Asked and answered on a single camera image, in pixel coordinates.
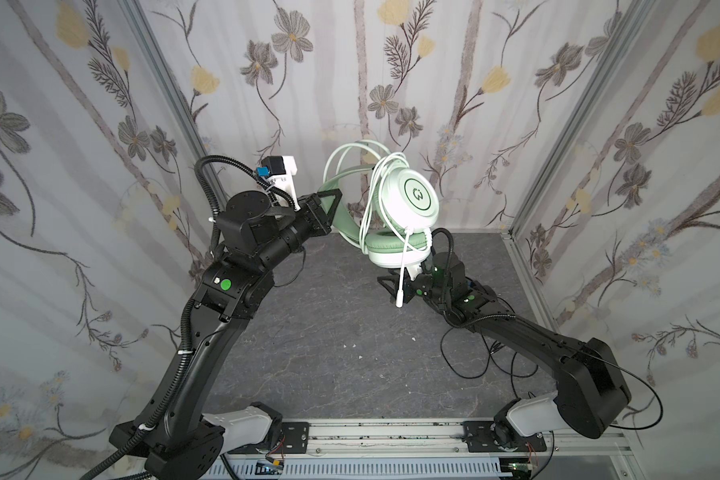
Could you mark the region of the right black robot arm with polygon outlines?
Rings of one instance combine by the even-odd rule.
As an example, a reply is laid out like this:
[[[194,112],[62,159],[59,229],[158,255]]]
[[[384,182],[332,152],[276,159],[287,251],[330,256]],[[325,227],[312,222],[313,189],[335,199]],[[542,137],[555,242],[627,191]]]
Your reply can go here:
[[[386,262],[379,283],[402,306],[422,299],[454,329],[487,336],[524,356],[550,375],[555,391],[514,399],[493,417],[489,436],[505,450],[542,432],[571,429],[598,439],[631,400],[610,347],[592,338],[574,339],[516,314],[489,287],[470,280],[454,254],[400,267]]]

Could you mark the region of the green white headphones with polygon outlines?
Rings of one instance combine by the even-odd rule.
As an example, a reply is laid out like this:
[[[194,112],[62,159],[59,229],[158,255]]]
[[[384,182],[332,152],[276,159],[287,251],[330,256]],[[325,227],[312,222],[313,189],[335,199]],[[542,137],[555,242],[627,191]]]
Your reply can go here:
[[[367,201],[356,220],[343,201],[332,229],[378,267],[416,269],[430,254],[439,198],[402,152],[363,139],[336,148],[328,157],[319,191],[338,189],[343,179],[365,175]]]

